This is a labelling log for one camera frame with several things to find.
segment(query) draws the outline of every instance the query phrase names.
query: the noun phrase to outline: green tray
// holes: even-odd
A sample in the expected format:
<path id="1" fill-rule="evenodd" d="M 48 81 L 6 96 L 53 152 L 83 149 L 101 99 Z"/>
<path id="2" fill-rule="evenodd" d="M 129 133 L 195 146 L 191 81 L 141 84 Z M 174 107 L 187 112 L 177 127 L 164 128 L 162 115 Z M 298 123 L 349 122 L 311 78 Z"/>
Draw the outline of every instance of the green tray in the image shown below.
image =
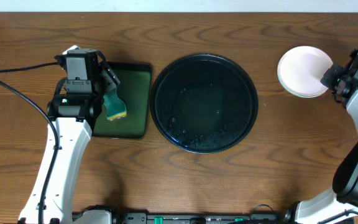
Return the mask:
<path id="1" fill-rule="evenodd" d="M 107 120 L 106 107 L 96 119 L 93 136 L 139 139 L 145 133 L 152 69 L 150 65 L 111 63 L 121 84 L 117 94 L 127 106 L 127 116 Z"/>

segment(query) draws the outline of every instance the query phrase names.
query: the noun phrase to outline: round black tray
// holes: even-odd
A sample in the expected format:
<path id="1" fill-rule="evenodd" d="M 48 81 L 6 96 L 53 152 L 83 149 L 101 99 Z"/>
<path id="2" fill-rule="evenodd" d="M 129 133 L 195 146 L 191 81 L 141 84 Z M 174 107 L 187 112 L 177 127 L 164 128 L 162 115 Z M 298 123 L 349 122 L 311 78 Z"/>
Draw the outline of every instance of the round black tray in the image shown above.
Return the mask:
<path id="1" fill-rule="evenodd" d="M 196 153 L 233 147 L 253 127 L 258 97 L 252 80 L 235 62 L 196 54 L 171 63 L 157 77 L 150 112 L 162 135 Z"/>

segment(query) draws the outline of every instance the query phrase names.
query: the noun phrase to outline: sponge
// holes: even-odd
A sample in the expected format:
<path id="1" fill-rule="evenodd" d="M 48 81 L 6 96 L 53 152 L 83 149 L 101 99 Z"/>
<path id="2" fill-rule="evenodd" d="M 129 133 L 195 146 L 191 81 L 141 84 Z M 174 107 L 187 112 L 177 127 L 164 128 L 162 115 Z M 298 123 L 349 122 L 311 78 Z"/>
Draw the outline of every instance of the sponge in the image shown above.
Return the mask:
<path id="1" fill-rule="evenodd" d="M 117 88 L 106 93 L 103 96 L 104 105 L 107 109 L 107 119 L 112 121 L 117 118 L 123 118 L 127 116 L 127 106 L 125 103 L 118 97 Z"/>

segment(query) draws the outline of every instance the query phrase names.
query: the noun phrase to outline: white plate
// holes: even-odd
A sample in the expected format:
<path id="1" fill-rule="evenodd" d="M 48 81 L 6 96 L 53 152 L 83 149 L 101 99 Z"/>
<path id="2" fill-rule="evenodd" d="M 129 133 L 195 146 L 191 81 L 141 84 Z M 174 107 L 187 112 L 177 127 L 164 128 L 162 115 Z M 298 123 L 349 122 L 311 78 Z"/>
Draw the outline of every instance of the white plate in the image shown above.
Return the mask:
<path id="1" fill-rule="evenodd" d="M 280 59 L 277 75 L 287 91 L 295 96 L 311 98 L 327 91 L 320 79 L 332 64 L 329 56 L 316 47 L 295 47 Z"/>

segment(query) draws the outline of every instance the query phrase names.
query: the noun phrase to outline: wood grain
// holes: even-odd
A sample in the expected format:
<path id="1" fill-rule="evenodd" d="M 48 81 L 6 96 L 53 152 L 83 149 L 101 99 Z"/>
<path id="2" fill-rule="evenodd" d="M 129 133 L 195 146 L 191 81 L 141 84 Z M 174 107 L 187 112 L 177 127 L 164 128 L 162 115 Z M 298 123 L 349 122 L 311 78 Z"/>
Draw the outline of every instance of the wood grain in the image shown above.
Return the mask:
<path id="1" fill-rule="evenodd" d="M 225 152 L 198 155 L 163 138 L 150 115 L 141 140 L 93 138 L 85 151 L 74 209 L 244 213 L 260 203 L 285 211 L 329 188 L 357 141 L 350 116 L 329 94 L 302 99 L 277 79 L 290 48 L 312 45 L 345 64 L 358 47 L 358 14 L 0 13 L 0 68 L 52 62 L 77 44 L 114 62 L 148 62 L 152 80 L 175 59 L 200 52 L 231 58 L 254 81 L 259 114 L 250 134 Z M 0 74 L 42 108 L 58 67 Z M 46 123 L 0 87 L 0 223 L 14 223 L 44 153 Z"/>

